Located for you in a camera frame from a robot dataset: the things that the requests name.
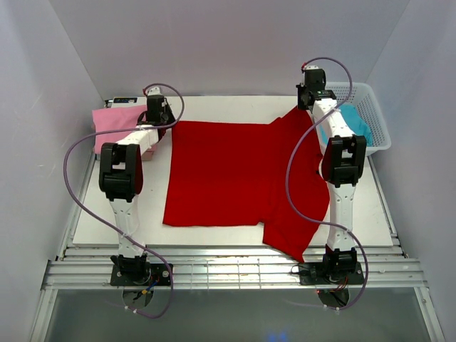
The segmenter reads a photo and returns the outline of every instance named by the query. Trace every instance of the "red cloth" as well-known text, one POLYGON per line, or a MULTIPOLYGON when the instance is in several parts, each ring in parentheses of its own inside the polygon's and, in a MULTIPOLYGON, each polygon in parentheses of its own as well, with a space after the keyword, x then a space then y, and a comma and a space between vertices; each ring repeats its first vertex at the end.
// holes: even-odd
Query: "red cloth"
MULTIPOLYGON (((268 125, 180 122, 172 131, 172 161, 164 224, 176 227, 264 223, 263 243, 303 261, 318 225, 300 218, 286 200, 291 151, 311 119, 294 108, 268 125)), ((291 197, 304 214, 323 219, 326 183, 311 133, 296 154, 291 197)))

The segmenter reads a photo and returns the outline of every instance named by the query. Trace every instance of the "laundry basket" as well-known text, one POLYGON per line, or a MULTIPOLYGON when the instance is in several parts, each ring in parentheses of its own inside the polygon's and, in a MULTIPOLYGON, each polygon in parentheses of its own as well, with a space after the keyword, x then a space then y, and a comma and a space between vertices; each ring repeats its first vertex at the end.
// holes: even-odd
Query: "laundry basket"
MULTIPOLYGON (((336 94, 337 101, 341 101, 348 95, 350 86, 347 82, 328 82, 326 89, 331 89, 336 94)), ((375 151, 390 148, 390 135, 372 88, 365 83, 353 83, 353 91, 346 103, 356 107, 359 116, 368 124, 372 132, 373 146, 367 147, 366 156, 375 151)))

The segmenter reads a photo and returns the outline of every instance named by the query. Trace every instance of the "pink cloth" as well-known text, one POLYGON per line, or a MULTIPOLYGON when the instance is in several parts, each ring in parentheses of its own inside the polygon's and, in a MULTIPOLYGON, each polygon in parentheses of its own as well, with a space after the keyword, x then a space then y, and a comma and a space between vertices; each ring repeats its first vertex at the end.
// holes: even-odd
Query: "pink cloth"
MULTIPOLYGON (((119 130, 122 128, 134 128, 138 122, 138 116, 146 110, 145 105, 135 105, 133 107, 104 108, 92 111, 95 131, 119 130)), ((110 133, 97 135, 95 137, 95 154, 101 153, 101 146, 104 143, 115 143, 130 132, 110 133)))

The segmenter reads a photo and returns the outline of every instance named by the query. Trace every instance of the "teal cloth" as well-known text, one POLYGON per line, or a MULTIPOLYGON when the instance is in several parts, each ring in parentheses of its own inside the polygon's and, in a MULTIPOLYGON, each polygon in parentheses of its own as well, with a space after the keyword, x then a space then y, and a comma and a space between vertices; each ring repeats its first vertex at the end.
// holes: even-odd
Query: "teal cloth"
MULTIPOLYGON (((342 118, 347 123, 347 126, 356 134, 364 135, 368 142, 368 146, 373 146, 372 132, 368 124, 359 117, 358 111, 354 105, 342 105, 339 107, 341 110, 342 118)), ((320 125, 320 133, 323 141, 328 144, 328 137, 326 137, 323 128, 320 125)))

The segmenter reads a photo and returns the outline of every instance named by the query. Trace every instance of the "gray wall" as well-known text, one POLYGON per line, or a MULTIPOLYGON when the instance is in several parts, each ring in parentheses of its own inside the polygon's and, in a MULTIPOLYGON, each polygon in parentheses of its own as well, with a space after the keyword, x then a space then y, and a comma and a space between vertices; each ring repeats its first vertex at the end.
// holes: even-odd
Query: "gray wall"
MULTIPOLYGON (((295 94, 320 55, 366 81, 408 0, 50 0, 104 99, 168 82, 185 94, 295 94)), ((343 71, 322 63, 332 81, 343 71)))
POLYGON ((375 166, 447 341, 456 341, 455 32, 453 0, 411 0, 368 79, 393 142, 375 166))
MULTIPOLYGON (((0 341, 27 341, 72 202, 63 154, 101 103, 47 0, 0 0, 0 341)), ((70 171, 77 186, 88 146, 70 171)))

